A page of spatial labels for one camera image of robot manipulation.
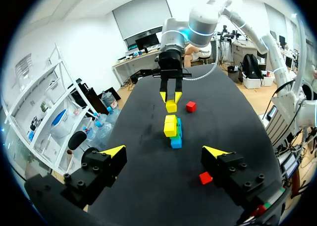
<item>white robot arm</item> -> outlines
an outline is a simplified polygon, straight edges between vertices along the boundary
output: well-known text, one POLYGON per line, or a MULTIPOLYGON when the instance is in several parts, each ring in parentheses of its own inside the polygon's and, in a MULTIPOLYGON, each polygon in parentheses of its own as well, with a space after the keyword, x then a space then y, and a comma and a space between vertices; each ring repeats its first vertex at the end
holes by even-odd
MULTIPOLYGON (((221 8, 215 5, 215 1, 209 0, 207 4, 194 7, 188 22, 174 18, 166 20, 162 30, 161 50, 163 52, 178 51, 183 55, 185 39, 196 47, 205 47, 214 34, 219 17, 224 15, 250 37, 259 53, 269 53, 279 90, 277 96, 272 98, 278 111, 275 112, 266 128, 273 147, 277 148, 290 132, 295 135, 302 128, 317 126, 317 101, 305 100, 300 85, 297 90, 294 90, 295 85, 292 85, 292 79, 273 36, 267 33, 259 37, 237 12, 229 8, 231 1, 227 1, 221 8)), ((301 50, 300 58, 306 60, 305 53, 301 50)))

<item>white box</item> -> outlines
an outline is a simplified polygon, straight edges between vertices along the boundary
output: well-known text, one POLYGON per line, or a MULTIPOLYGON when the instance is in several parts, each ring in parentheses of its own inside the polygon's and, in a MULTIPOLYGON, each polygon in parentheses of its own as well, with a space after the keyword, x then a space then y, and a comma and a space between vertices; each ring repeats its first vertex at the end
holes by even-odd
POLYGON ((43 155, 47 157, 52 163, 56 162, 57 156, 60 152, 60 145, 49 135, 47 141, 44 143, 43 155))
POLYGON ((64 93, 65 88, 63 87, 59 77, 54 82, 50 83, 49 87, 45 91, 45 96, 55 104, 64 93))
MULTIPOLYGON (((267 72, 271 72, 271 71, 261 71, 261 72, 263 75, 266 75, 267 72)), ((271 74, 271 77, 264 77, 264 79, 261 82, 261 86, 271 86, 273 84, 273 80, 274 80, 274 74, 271 74)))
POLYGON ((258 89, 261 87, 261 80, 260 79, 249 79, 246 75, 242 72, 243 75, 243 85, 247 89, 258 89))
POLYGON ((68 116, 68 109, 64 112, 57 124, 52 126, 51 132, 52 136, 56 139, 65 137, 71 132, 74 126, 74 119, 68 116))

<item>ceiling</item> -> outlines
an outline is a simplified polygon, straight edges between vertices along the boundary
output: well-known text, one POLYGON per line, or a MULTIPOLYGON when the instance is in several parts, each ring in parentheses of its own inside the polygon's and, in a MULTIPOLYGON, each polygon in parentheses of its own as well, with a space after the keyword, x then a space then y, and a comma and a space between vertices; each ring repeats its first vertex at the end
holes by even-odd
MULTIPOLYGON (((40 0, 27 16, 22 35, 42 25, 59 20, 71 20, 85 17, 102 17, 131 0, 40 0)), ((285 0, 258 0, 279 10, 293 19, 294 8, 285 0)))

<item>black backpack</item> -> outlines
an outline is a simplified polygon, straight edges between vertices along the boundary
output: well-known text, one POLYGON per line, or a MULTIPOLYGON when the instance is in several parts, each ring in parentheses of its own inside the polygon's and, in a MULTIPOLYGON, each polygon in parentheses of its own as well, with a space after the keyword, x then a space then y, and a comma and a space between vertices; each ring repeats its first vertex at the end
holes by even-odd
POLYGON ((242 61, 242 70, 249 79, 263 79, 258 60, 253 54, 246 54, 242 61))

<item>black table surface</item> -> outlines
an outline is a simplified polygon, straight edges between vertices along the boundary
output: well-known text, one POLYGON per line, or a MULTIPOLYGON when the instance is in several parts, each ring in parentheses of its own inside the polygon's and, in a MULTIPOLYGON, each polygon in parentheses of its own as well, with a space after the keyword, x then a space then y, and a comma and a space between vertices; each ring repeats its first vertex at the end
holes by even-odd
MULTIPOLYGON (((198 77, 209 65, 189 69, 198 77)), ((243 208, 213 182, 202 185, 202 146, 236 151, 267 183, 280 171, 266 131, 236 85, 218 67, 198 81, 183 81, 176 115, 183 125, 183 146, 172 149, 163 132, 168 114, 159 94, 160 79, 138 81, 109 140, 108 148, 126 145, 128 162, 112 188, 105 188, 88 212, 123 226, 235 225, 243 208), (197 104, 194 113, 186 104, 197 104)), ((175 81, 169 81, 169 99, 175 81)))

